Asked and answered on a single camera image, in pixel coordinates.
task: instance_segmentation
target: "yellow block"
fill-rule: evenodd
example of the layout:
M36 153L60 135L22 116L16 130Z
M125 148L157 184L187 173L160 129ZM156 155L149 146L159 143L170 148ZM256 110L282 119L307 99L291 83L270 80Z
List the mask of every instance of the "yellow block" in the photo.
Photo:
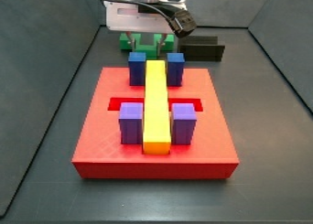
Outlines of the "yellow block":
M143 152L166 155L170 153L171 133L163 60L147 61L144 95Z

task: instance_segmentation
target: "gray wall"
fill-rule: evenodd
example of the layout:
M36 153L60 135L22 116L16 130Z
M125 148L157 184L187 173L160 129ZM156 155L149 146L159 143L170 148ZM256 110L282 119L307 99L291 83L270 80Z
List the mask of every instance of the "gray wall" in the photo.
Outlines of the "gray wall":
M313 111L313 0L269 0L248 30Z
M103 22L105 22L105 9L100 3L100 0L84 0L87 3L88 8L92 11L92 16L96 17L96 20L99 21L99 25L104 25Z
M248 27L266 0L187 0L198 26Z
M1 216L99 22L88 0L0 0L0 12Z

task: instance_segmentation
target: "table surface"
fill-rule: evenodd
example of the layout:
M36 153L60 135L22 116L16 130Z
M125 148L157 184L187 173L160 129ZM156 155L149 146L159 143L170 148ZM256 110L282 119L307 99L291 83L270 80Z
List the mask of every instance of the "table surface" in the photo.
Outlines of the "table surface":
M71 157L103 67L127 66L119 33L103 27L81 62L4 222L313 220L313 121L246 29L219 36L211 75L240 165L227 180L83 180Z

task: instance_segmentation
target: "black cable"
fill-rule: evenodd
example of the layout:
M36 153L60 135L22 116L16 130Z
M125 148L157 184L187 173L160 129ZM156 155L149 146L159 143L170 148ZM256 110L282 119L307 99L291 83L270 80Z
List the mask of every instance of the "black cable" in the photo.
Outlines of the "black cable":
M113 2L113 3L124 3L124 4L131 4L131 5L141 5L149 9L152 9L155 12L157 12L157 14L160 14L163 16L163 18L166 19L166 21L170 21L170 17L162 12L162 10L159 10L157 8L155 8L153 6L144 4L141 2L136 2L136 1L124 1L124 0L101 0L101 1L108 1L108 2Z

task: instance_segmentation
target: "red block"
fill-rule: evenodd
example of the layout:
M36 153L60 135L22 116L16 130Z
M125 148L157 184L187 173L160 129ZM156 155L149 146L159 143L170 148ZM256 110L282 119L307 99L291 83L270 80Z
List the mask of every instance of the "red block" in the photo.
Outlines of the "red block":
M143 155L137 145L120 144L119 112L112 97L144 98L144 87L128 86L128 69L104 68L95 89L72 163L83 178L227 178L238 166L231 135L206 69L184 69L182 87L170 99L198 99L191 145L172 145L170 155Z

